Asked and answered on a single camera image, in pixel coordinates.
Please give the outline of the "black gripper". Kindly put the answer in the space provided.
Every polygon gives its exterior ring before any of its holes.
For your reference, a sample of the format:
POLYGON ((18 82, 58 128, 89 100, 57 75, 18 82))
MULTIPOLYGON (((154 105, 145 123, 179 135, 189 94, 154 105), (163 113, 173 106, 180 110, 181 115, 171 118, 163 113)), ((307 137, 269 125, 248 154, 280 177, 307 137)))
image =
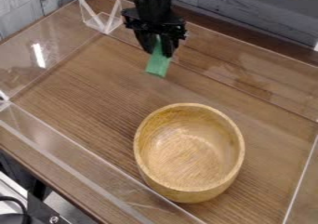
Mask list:
POLYGON ((179 40, 185 39, 185 21, 172 11, 172 0, 132 0, 133 7, 121 10, 124 24, 132 29, 144 51, 150 54, 160 36, 161 51, 172 57, 179 40))

